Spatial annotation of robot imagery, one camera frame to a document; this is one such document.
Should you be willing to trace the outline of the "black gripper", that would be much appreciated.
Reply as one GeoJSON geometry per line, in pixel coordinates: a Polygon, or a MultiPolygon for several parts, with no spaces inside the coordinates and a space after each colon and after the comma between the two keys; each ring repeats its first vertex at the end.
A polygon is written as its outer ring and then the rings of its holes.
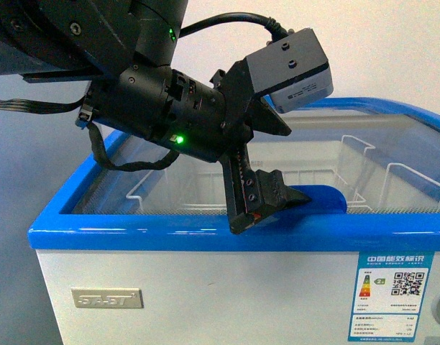
{"type": "Polygon", "coordinates": [[[261,98],[254,98],[245,60],[233,64],[217,87],[225,100],[221,123],[225,152],[219,158],[224,176],[229,228],[241,234],[278,211],[312,201],[305,193],[287,186],[279,170],[265,172],[251,168],[247,143],[254,131],[288,136],[292,130],[261,98]]]}

